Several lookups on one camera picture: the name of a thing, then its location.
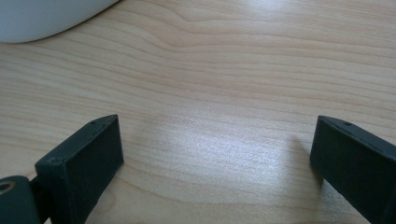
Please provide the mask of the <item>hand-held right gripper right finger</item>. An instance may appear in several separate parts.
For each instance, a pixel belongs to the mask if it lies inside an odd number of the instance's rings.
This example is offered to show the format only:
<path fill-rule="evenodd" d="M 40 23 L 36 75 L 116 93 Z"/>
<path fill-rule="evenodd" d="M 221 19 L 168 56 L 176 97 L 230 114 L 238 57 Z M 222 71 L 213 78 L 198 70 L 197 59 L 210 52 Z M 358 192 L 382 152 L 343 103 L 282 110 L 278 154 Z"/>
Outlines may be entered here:
<path fill-rule="evenodd" d="M 310 163 L 371 224 L 396 224 L 396 146 L 320 116 Z"/>

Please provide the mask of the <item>white and grey rice cooker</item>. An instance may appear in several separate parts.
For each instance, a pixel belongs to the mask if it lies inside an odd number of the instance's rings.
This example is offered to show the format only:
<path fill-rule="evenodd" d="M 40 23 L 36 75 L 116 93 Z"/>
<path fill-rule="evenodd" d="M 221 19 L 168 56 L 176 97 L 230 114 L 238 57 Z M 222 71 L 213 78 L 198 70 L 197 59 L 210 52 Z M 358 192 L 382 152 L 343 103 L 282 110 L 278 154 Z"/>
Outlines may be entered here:
<path fill-rule="evenodd" d="M 0 43 L 56 35 L 120 0 L 0 0 Z"/>

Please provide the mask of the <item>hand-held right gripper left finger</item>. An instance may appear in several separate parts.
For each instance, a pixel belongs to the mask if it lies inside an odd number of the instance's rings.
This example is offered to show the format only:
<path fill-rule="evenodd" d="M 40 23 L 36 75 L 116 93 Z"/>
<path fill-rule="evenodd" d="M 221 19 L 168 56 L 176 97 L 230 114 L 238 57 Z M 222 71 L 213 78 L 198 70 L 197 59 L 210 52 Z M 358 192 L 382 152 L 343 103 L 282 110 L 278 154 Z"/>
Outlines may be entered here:
<path fill-rule="evenodd" d="M 122 165 L 119 117 L 90 121 L 35 164 L 40 219 L 84 224 Z"/>

